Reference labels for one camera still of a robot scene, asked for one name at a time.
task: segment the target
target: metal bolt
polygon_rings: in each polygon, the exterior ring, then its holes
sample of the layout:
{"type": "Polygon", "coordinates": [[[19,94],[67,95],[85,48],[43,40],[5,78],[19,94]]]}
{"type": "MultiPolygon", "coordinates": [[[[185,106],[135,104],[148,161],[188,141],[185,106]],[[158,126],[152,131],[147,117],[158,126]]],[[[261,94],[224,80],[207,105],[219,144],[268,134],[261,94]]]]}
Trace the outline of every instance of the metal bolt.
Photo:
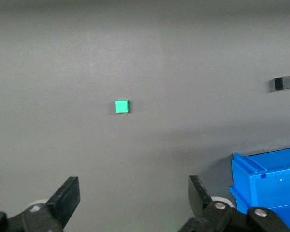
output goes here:
{"type": "Polygon", "coordinates": [[[267,213],[264,210],[262,210],[262,209],[256,209],[255,210],[255,214],[260,216],[260,217],[266,217],[267,216],[267,213]]]}
{"type": "Polygon", "coordinates": [[[217,209],[225,209],[226,208],[226,206],[223,203],[220,203],[220,202],[215,203],[215,207],[217,209]]]}
{"type": "Polygon", "coordinates": [[[41,208],[39,206],[35,205],[30,209],[30,212],[35,213],[35,212],[38,212],[40,209],[41,208]]]}

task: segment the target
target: blue plastic container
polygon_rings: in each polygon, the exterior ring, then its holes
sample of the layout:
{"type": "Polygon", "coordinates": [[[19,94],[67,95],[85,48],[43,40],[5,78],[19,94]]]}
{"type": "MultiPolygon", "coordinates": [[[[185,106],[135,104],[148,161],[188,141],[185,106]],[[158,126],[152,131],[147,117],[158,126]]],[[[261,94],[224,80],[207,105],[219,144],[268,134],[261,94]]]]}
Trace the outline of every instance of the blue plastic container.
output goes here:
{"type": "Polygon", "coordinates": [[[251,207],[276,212],[290,228],[290,149],[253,156],[234,153],[232,160],[237,210],[246,214],[251,207]]]}

